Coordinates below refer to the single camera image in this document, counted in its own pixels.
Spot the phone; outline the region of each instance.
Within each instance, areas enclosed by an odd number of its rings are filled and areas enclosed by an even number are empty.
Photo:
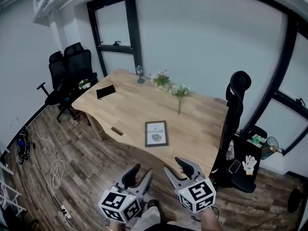
[[[231,165],[231,167],[229,168],[229,172],[231,174],[235,174],[236,171],[239,169],[239,167],[241,166],[241,163],[238,160],[234,160],[233,164]]]
[[[107,96],[111,93],[114,93],[115,91],[115,87],[113,85],[109,86],[109,87],[105,87],[102,89],[98,89],[96,90],[96,94],[97,94],[97,99],[101,99],[104,96]]]

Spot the picture frame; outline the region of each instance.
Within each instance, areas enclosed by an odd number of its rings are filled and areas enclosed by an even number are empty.
[[[168,146],[166,121],[145,122],[145,147]]]

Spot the flower vase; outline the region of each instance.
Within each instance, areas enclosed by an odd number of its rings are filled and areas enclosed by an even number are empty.
[[[166,83],[165,85],[155,86],[155,90],[160,92],[166,92],[169,90],[169,84]]]

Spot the shoe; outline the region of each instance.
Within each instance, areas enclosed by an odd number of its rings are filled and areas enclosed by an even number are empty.
[[[148,207],[148,209],[150,209],[152,206],[156,206],[158,208],[159,207],[159,202],[156,199],[151,199],[148,202],[147,207]]]

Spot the wooden table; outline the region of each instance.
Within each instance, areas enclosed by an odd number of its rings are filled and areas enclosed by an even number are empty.
[[[220,145],[228,110],[226,102],[190,93],[178,115],[177,98],[169,92],[157,92],[147,78],[144,84],[138,84],[137,79],[137,75],[118,69],[82,94],[72,106],[87,114],[100,140],[93,118],[116,141],[147,151],[176,172],[180,168],[174,157],[184,157],[199,164],[208,177]],[[96,90],[110,85],[114,85],[116,93],[98,100]],[[145,147],[145,122],[161,120],[167,121],[169,146]]]

